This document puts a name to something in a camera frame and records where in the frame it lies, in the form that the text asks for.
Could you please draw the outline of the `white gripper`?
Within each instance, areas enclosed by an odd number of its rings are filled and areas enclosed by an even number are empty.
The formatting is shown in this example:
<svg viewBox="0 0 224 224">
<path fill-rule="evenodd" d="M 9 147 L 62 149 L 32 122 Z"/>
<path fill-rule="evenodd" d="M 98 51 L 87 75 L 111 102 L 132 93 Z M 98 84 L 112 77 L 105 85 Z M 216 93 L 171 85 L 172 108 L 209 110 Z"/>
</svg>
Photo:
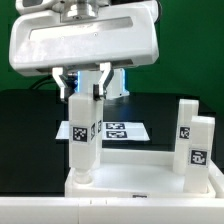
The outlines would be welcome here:
<svg viewBox="0 0 224 224">
<path fill-rule="evenodd" d="M 58 9 L 21 15 L 13 24 L 9 62 L 24 76 L 49 73 L 68 101 L 67 70 L 96 70 L 93 99 L 106 98 L 114 68 L 155 63 L 159 57 L 155 24 L 158 0 L 114 5 L 110 0 L 65 0 Z"/>
</svg>

